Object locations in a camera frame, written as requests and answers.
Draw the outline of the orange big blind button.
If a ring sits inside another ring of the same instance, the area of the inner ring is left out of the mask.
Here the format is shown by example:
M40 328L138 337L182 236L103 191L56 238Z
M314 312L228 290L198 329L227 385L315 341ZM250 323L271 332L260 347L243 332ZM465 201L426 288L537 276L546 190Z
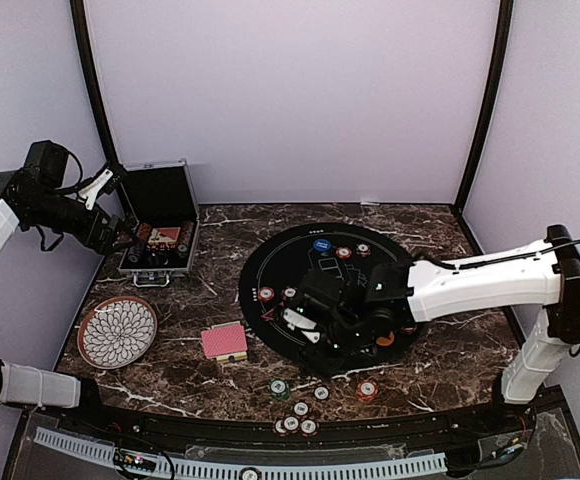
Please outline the orange big blind button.
M387 336L380 336L376 339L376 344L380 347L389 347L395 341L395 335L390 332Z

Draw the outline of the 100 chips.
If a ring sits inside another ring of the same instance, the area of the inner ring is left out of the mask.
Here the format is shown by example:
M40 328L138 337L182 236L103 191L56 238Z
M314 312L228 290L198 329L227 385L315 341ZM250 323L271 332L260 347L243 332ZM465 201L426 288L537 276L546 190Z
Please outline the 100 chips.
M356 252L361 257L367 257L371 254L371 247L365 243L359 243L356 246Z
M291 300L296 296L296 294L297 290L294 287L286 287L282 292L284 300Z

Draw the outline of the red 5 chips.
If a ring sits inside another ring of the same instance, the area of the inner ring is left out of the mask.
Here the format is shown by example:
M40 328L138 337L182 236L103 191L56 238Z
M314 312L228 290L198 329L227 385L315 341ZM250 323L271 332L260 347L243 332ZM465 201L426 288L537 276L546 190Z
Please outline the red 5 chips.
M336 255L338 258L345 260L352 256L352 251L348 247L339 247L336 250Z
M257 298L260 302L267 303L271 301L275 296L275 291L271 287L261 287L257 291Z
M403 327L400 329L402 335L413 335L417 332L418 328L415 327Z

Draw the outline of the red triangle all-in marker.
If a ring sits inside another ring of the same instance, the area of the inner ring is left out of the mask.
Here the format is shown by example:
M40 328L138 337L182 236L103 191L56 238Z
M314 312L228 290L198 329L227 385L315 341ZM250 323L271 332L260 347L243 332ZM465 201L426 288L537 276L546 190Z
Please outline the red triangle all-in marker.
M273 307L262 315L262 319L266 322L274 322L276 319L276 308Z

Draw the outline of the black orange 100 chip stack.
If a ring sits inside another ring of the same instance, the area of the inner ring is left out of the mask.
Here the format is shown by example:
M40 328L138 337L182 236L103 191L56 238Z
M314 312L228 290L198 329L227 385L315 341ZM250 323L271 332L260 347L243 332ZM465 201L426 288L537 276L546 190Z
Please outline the black orange 100 chip stack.
M318 401L324 401L329 397L330 393L327 387L317 386L313 391L313 396Z

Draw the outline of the blue small blind button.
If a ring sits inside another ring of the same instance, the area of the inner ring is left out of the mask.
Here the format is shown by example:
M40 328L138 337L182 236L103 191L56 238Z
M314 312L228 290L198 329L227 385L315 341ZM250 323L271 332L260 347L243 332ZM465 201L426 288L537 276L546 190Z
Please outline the blue small blind button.
M331 243L327 239L316 239L313 248L320 253L325 253L331 249Z

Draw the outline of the red 5 chip stack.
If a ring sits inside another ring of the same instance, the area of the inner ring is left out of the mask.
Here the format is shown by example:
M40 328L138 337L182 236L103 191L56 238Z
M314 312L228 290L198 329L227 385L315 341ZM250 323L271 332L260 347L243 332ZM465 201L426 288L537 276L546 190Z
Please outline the red 5 chip stack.
M378 395L378 385L372 380L365 380L358 384L356 398L362 403L372 402Z

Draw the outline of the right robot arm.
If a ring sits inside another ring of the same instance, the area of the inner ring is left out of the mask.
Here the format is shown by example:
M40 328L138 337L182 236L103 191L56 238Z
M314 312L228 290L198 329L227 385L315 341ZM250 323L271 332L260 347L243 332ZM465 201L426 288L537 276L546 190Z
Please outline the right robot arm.
M321 270L299 283L281 319L308 339L306 356L327 374L381 339L447 315L511 305L541 310L530 337L501 374L496 399L480 413L504 432L569 349L580 345L580 253L562 225L543 239L494 254L441 261L425 254L375 266L365 288Z

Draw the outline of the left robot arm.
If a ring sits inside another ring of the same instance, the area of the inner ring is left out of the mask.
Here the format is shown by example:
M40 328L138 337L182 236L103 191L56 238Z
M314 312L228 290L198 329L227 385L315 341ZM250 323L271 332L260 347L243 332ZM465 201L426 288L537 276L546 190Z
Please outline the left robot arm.
M0 173L0 253L16 230L32 227L71 235L101 255L137 244L132 229L97 204L111 182L112 174L103 172L70 198L42 185L25 168ZM94 399L82 398L86 390L83 381L74 376L0 359L0 404L72 409L73 421L87 434L104 435L111 427L110 412Z

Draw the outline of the purple chip roll in case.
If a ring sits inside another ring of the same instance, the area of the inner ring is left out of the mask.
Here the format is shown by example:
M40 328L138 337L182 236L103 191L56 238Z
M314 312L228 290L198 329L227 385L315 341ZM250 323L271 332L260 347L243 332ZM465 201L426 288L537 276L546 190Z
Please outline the purple chip roll in case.
M133 245L126 254L126 260L129 263L135 264L141 259L143 248L140 245Z

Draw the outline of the orange chip roll in case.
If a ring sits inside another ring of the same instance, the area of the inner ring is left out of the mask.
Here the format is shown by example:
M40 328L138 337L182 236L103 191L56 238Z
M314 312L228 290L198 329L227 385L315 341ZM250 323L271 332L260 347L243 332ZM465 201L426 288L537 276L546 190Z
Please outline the orange chip roll in case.
M137 237L141 241L147 241L152 231L152 227L147 223L141 223L137 231Z

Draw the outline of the red card box in case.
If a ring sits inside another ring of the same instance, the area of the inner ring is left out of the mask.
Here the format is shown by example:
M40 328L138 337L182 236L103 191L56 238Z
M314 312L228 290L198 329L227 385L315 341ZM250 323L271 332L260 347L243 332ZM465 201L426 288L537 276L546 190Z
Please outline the red card box in case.
M148 251L169 251L176 248L180 236L180 227L153 228L146 242Z

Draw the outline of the aluminium poker chip case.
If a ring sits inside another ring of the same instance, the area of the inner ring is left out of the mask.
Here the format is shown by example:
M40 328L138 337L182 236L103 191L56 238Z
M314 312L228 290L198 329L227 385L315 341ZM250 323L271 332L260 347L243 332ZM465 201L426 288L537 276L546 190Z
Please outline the aluminium poker chip case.
M192 270L200 230L200 210L196 199L188 162L180 158L171 162L132 166L121 184L121 199L127 220L137 231L141 223L152 229L181 227L186 221L195 223L190 250L180 258L176 248L169 251L148 251L146 242L138 238L143 248L141 259L129 263L124 253L118 270L129 277L136 288L164 288L177 277Z

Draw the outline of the black round poker mat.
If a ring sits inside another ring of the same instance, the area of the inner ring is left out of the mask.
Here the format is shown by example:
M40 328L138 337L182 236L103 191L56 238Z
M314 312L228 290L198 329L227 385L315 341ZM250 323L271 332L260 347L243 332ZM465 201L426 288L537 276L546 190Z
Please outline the black round poker mat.
M313 248L316 239L327 239L331 249L320 253ZM368 244L371 254L361 257L356 252L359 243ZM340 259L336 255L339 247L348 247L352 256ZM364 287L374 269L409 269L413 264L411 255L388 237L355 225L343 223L316 223L294 227L271 237L259 246L246 261L239 278L239 301L243 316L255 333L268 347L283 357L295 362L296 354L305 344L286 326L282 310L292 300L284 300L286 287L298 287L304 276L313 271L323 271L338 279L350 281ZM271 287L274 298L260 302L257 291ZM276 308L274 322L266 322L262 315ZM410 347L423 332L416 324L410 311L410 327L417 327L410 335Z

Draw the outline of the brown chip roll in case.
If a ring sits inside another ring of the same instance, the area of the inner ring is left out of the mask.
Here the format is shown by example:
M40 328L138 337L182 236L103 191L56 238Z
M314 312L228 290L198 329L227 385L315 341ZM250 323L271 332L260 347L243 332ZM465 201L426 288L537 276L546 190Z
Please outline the brown chip roll in case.
M194 231L195 223L192 221L186 221L181 225L176 243L176 253L180 258L185 258L188 255Z

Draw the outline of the green 20 chip stack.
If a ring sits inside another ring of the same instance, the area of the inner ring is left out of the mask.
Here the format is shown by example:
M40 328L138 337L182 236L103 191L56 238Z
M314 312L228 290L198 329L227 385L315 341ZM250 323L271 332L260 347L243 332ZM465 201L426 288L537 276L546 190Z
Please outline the green 20 chip stack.
M276 401L285 401L290 398L290 387L286 380L275 378L268 384L270 396Z

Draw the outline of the floral ceramic plate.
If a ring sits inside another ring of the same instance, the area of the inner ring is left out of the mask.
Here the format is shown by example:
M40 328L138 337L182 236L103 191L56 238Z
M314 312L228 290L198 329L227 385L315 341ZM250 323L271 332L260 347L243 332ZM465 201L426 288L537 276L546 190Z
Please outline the floral ceramic plate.
M122 368L146 353L157 328L157 315L148 302L137 297L113 297L97 305L82 321L78 350L95 368Z

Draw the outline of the red-backed card deck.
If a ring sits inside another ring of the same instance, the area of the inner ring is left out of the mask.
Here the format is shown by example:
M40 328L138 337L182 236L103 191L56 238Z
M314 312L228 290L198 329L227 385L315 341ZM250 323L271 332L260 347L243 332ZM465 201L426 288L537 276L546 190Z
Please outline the red-backed card deck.
M201 332L204 355L214 359L219 355L248 352L245 328L239 322L216 325Z

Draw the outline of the gold blue card box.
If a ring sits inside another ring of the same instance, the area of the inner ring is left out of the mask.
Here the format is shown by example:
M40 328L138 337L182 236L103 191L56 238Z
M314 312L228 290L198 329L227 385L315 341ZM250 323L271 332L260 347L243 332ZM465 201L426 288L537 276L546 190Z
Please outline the gold blue card box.
M234 352L234 353L229 353L229 354L225 354L225 355L219 355L215 358L215 360L220 364L236 363L236 362L245 361L246 359L247 359L247 352L246 351Z

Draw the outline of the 100 chip on rail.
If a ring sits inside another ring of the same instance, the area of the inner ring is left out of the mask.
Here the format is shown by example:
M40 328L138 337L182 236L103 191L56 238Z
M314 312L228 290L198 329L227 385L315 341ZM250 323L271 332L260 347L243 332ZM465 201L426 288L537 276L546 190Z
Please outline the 100 chip on rail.
M279 436L286 436L288 431L284 427L284 422L282 419L278 419L273 423L272 426L273 432Z

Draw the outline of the fallen 100 chip on duct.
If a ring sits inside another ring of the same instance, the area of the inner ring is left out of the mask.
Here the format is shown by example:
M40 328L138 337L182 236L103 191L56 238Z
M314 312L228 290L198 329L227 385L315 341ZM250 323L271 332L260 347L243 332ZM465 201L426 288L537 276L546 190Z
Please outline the fallen 100 chip on duct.
M246 467L240 471L240 480L260 480L261 472L253 467Z

